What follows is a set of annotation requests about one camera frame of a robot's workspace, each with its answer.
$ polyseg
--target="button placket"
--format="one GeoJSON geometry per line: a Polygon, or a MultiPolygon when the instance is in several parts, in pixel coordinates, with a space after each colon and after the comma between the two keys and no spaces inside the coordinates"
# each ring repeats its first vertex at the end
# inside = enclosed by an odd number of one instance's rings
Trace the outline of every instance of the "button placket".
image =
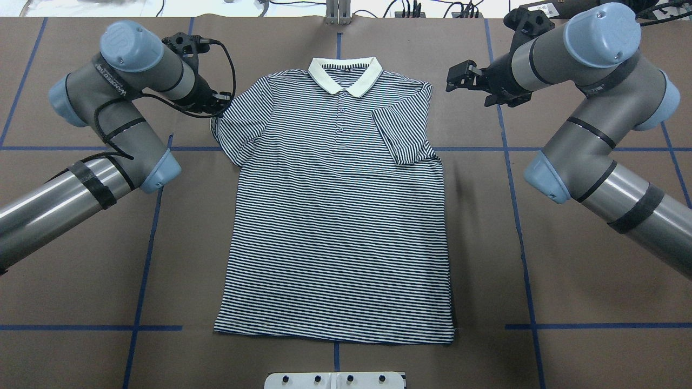
{"type": "Polygon", "coordinates": [[[338,100],[336,104],[336,133],[341,134],[344,132],[344,127],[343,127],[343,114],[346,112],[346,109],[343,107],[344,105],[344,98],[346,96],[346,91],[340,91],[338,94],[338,100]]]}

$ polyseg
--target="black cable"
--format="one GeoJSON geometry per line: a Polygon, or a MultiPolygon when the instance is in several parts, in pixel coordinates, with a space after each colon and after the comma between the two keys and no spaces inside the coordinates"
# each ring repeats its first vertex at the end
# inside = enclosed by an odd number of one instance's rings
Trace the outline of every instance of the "black cable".
{"type": "Polygon", "coordinates": [[[683,17],[688,17],[692,15],[692,11],[686,12],[684,14],[676,15],[676,16],[671,16],[667,17],[665,19],[660,19],[660,20],[654,20],[654,21],[645,21],[644,23],[640,23],[639,25],[644,27],[644,26],[653,26],[654,24],[661,24],[661,23],[666,23],[667,21],[671,20],[676,20],[676,19],[682,19],[683,17]]]}
{"type": "Polygon", "coordinates": [[[291,4],[313,4],[315,6],[326,6],[327,3],[318,3],[317,1],[289,1],[288,3],[277,3],[276,1],[269,0],[270,3],[276,4],[277,6],[290,6],[291,4]]]}
{"type": "Polygon", "coordinates": [[[473,14],[473,2],[471,0],[468,0],[468,4],[466,4],[466,7],[463,9],[463,12],[459,14],[459,17],[466,17],[469,12],[473,14]]]}
{"type": "Polygon", "coordinates": [[[117,102],[123,102],[126,101],[124,98],[115,98],[110,101],[106,101],[105,103],[101,104],[94,112],[93,112],[93,126],[94,130],[96,130],[96,134],[101,138],[103,143],[107,144],[108,146],[111,146],[113,150],[117,151],[119,154],[118,156],[121,156],[123,158],[127,158],[130,161],[134,159],[134,157],[126,152],[124,152],[121,148],[119,148],[111,139],[106,140],[106,134],[103,132],[103,128],[101,128],[101,123],[99,121],[98,116],[101,114],[101,111],[103,111],[106,107],[115,104],[117,102]]]}
{"type": "Polygon", "coordinates": [[[228,65],[230,66],[231,80],[233,81],[233,89],[230,92],[230,99],[233,100],[233,98],[235,97],[235,66],[233,66],[233,60],[230,58],[230,54],[228,54],[228,49],[226,48],[226,45],[215,39],[209,39],[209,43],[220,46],[226,54],[226,59],[228,60],[228,65]]]}
{"type": "Polygon", "coordinates": [[[156,17],[158,17],[159,15],[161,15],[161,13],[163,12],[163,6],[165,6],[165,5],[166,5],[166,0],[163,0],[163,1],[161,2],[161,9],[158,10],[158,12],[156,13],[156,17]]]}
{"type": "Polygon", "coordinates": [[[215,45],[220,46],[224,50],[224,53],[226,54],[226,59],[228,59],[228,64],[230,65],[231,80],[233,81],[233,90],[230,92],[230,95],[226,95],[229,97],[229,99],[223,105],[222,108],[220,108],[219,110],[217,110],[216,112],[214,112],[212,114],[199,115],[199,114],[193,114],[192,112],[186,111],[186,110],[178,107],[177,105],[169,102],[168,100],[166,100],[162,97],[159,97],[157,95],[152,95],[149,93],[143,93],[142,97],[148,97],[148,98],[153,98],[155,100],[158,100],[158,101],[162,102],[163,104],[166,104],[168,107],[171,107],[171,108],[175,109],[176,111],[180,112],[181,114],[184,114],[184,115],[187,115],[187,116],[190,116],[193,118],[210,119],[210,118],[215,118],[217,116],[222,115],[228,109],[231,102],[233,101],[233,98],[235,97],[235,91],[236,91],[236,88],[235,88],[235,66],[233,65],[233,61],[230,58],[230,54],[228,53],[228,49],[226,48],[226,45],[224,45],[223,43],[221,43],[220,41],[217,41],[215,39],[209,39],[209,44],[215,44],[215,45]]]}
{"type": "Polygon", "coordinates": [[[389,12],[390,8],[391,8],[391,7],[394,5],[394,3],[396,3],[396,2],[397,2],[397,0],[392,0],[392,2],[390,3],[390,5],[387,6],[387,9],[385,10],[385,14],[384,14],[382,17],[387,17],[387,12],[389,12]]]}
{"type": "Polygon", "coordinates": [[[266,15],[266,11],[268,11],[268,10],[269,10],[269,2],[267,1],[264,3],[264,8],[262,9],[262,13],[259,14],[259,16],[257,16],[257,17],[264,17],[264,15],[266,15]]]}
{"type": "Polygon", "coordinates": [[[357,10],[357,11],[353,12],[353,15],[357,14],[358,12],[367,12],[367,13],[371,14],[372,16],[377,17],[374,13],[370,12],[369,10],[357,10]]]}
{"type": "Polygon", "coordinates": [[[678,7],[678,6],[681,6],[682,4],[685,4],[687,2],[689,2],[689,0],[673,0],[673,1],[669,1],[668,3],[663,3],[663,4],[659,4],[657,6],[649,7],[647,9],[641,10],[641,12],[637,13],[637,17],[644,16],[644,14],[646,14],[646,13],[660,10],[662,8],[678,7]]]}
{"type": "Polygon", "coordinates": [[[462,12],[464,11],[464,4],[461,1],[454,1],[454,2],[450,3],[449,7],[447,7],[447,10],[444,11],[444,16],[442,17],[442,19],[447,17],[449,10],[452,9],[452,7],[455,6],[456,4],[459,4],[462,7],[462,12]]]}

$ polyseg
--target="polo shirt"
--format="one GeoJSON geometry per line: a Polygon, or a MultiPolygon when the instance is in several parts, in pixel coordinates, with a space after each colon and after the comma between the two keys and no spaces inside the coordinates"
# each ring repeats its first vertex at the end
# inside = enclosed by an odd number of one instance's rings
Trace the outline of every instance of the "polo shirt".
{"type": "Polygon", "coordinates": [[[240,167],[214,330],[452,341],[431,90],[374,57],[315,58],[307,71],[260,78],[212,120],[240,167]]]}

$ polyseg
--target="white collar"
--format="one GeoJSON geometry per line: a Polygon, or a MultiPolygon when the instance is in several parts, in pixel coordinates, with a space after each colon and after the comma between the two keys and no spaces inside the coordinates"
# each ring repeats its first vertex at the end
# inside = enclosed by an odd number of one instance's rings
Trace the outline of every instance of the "white collar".
{"type": "Polygon", "coordinates": [[[317,82],[317,84],[328,93],[333,95],[339,91],[347,91],[352,96],[359,98],[363,96],[365,92],[369,91],[370,88],[372,88],[372,86],[375,84],[377,78],[379,78],[380,74],[382,74],[382,66],[379,62],[377,62],[377,58],[375,57],[356,58],[354,60],[313,58],[307,72],[310,74],[313,80],[315,80],[315,82],[317,82]],[[329,74],[327,74],[322,67],[323,65],[336,65],[343,67],[344,69],[349,69],[351,67],[355,67],[356,65],[366,65],[367,69],[361,75],[361,78],[359,78],[358,81],[356,81],[350,87],[344,88],[337,84],[336,81],[334,81],[331,77],[329,77],[329,74]]]}

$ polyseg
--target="blue tape line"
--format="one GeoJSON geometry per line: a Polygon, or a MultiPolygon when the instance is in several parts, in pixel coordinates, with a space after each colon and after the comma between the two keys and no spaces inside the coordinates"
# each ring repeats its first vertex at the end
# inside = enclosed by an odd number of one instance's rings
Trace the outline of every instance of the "blue tape line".
{"type": "MultiPolygon", "coordinates": [[[[168,137],[167,147],[171,148],[173,144],[173,134],[168,137]]],[[[142,318],[142,307],[144,306],[144,296],[147,290],[147,279],[149,278],[149,266],[152,263],[152,253],[154,252],[154,238],[156,237],[156,229],[158,227],[158,214],[161,210],[161,197],[163,196],[163,188],[158,190],[156,195],[156,207],[154,208],[154,220],[152,221],[152,230],[149,233],[149,245],[147,246],[147,259],[144,262],[144,271],[142,274],[142,283],[139,287],[139,299],[137,300],[137,312],[134,318],[134,328],[132,337],[130,338],[130,349],[127,355],[127,365],[125,366],[125,378],[122,382],[122,389],[127,389],[129,385],[130,373],[132,371],[132,362],[134,360],[135,347],[137,346],[137,335],[139,333],[139,323],[142,318]]]]}
{"type": "MultiPolygon", "coordinates": [[[[493,44],[490,38],[490,25],[488,24],[488,19],[484,19],[485,23],[485,37],[488,42],[488,57],[490,62],[493,62],[493,44]]],[[[514,224],[516,226],[517,235],[519,237],[519,247],[521,252],[521,262],[524,268],[524,289],[526,291],[526,299],[529,305],[529,319],[531,320],[532,328],[531,335],[534,339],[534,353],[536,355],[536,367],[538,368],[538,383],[541,389],[545,389],[545,375],[543,374],[543,359],[540,355],[540,343],[538,342],[538,330],[535,328],[536,324],[536,314],[534,312],[534,299],[531,295],[531,280],[529,279],[529,266],[526,261],[526,250],[524,247],[524,235],[521,230],[521,221],[519,218],[519,206],[517,204],[517,196],[514,188],[514,177],[512,175],[511,161],[509,160],[509,145],[507,144],[507,132],[504,126],[504,116],[502,115],[502,109],[499,105],[496,105],[498,109],[498,120],[500,122],[500,128],[502,129],[502,147],[504,149],[504,164],[507,168],[507,177],[509,179],[509,192],[512,199],[512,208],[514,211],[514,224]]]]}
{"type": "Polygon", "coordinates": [[[344,33],[336,33],[336,59],[341,59],[341,35],[344,33]]]}
{"type": "Polygon", "coordinates": [[[667,147],[616,147],[616,152],[667,152],[667,147]]]}
{"type": "MultiPolygon", "coordinates": [[[[0,331],[132,331],[133,325],[0,325],[0,331]]],[[[139,331],[182,331],[182,325],[143,325],[139,331]]]]}
{"type": "Polygon", "coordinates": [[[675,156],[675,151],[673,150],[673,143],[671,142],[671,137],[668,135],[668,129],[666,128],[666,123],[661,122],[661,128],[663,129],[663,136],[666,138],[666,144],[668,145],[668,151],[671,153],[671,158],[673,160],[673,165],[675,166],[675,173],[677,174],[677,179],[680,181],[680,187],[682,188],[682,194],[685,196],[685,201],[687,202],[687,208],[692,208],[692,201],[690,201],[690,195],[687,192],[687,185],[685,185],[685,179],[682,178],[682,172],[680,171],[680,165],[677,163],[677,157],[675,156]]]}
{"type": "Polygon", "coordinates": [[[105,146],[3,146],[0,150],[15,151],[105,151],[105,146]]]}
{"type": "Polygon", "coordinates": [[[220,152],[219,146],[174,146],[171,150],[178,152],[220,152]]]}
{"type": "Polygon", "coordinates": [[[131,325],[0,325],[0,331],[132,331],[131,325]]]}
{"type": "Polygon", "coordinates": [[[5,137],[7,136],[7,131],[10,129],[10,123],[12,122],[12,117],[15,115],[15,109],[17,108],[17,103],[19,102],[19,97],[21,96],[21,90],[24,89],[24,83],[26,82],[26,77],[29,75],[29,69],[31,69],[31,64],[34,62],[34,57],[36,57],[36,51],[41,43],[41,38],[46,30],[46,23],[48,23],[48,18],[45,17],[43,23],[41,23],[41,29],[36,37],[36,42],[34,42],[34,49],[31,51],[29,56],[29,62],[26,63],[26,68],[24,69],[24,74],[21,76],[21,81],[19,82],[19,88],[17,88],[17,93],[15,94],[15,99],[12,101],[12,107],[10,108],[10,113],[7,116],[7,121],[5,122],[5,127],[2,130],[2,135],[0,135],[0,147],[5,143],[5,137]]]}
{"type": "Polygon", "coordinates": [[[190,18],[190,25],[188,26],[188,35],[192,35],[192,28],[194,27],[194,17],[190,18]]]}
{"type": "Polygon", "coordinates": [[[141,325],[138,331],[182,331],[182,325],[141,325]]]}
{"type": "Polygon", "coordinates": [[[341,371],[341,355],[339,351],[339,342],[334,342],[334,371],[341,371]]]}
{"type": "Polygon", "coordinates": [[[692,328],[692,323],[558,323],[558,324],[508,324],[507,330],[526,329],[638,329],[638,328],[692,328]]]}
{"type": "Polygon", "coordinates": [[[436,152],[537,152],[541,147],[492,147],[492,146],[466,146],[466,147],[433,147],[436,152]]]}

